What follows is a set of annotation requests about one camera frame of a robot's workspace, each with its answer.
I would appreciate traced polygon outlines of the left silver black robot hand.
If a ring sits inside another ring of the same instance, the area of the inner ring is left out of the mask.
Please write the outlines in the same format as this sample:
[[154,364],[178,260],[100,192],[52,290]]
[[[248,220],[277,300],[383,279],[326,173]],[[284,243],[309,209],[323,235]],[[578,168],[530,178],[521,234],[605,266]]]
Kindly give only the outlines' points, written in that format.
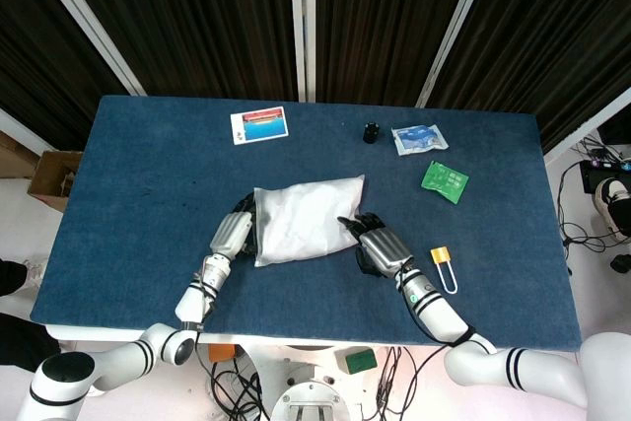
[[210,243],[212,252],[230,260],[234,260],[241,253],[255,255],[255,220],[256,206],[251,192],[239,201],[220,223]]

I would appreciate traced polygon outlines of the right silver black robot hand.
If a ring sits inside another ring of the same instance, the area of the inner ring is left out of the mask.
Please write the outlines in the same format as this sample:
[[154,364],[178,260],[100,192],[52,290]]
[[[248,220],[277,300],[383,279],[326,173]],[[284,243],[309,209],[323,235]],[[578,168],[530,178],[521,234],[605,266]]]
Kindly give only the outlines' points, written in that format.
[[374,213],[357,214],[337,221],[357,241],[357,264],[364,274],[394,278],[413,255],[401,238]]

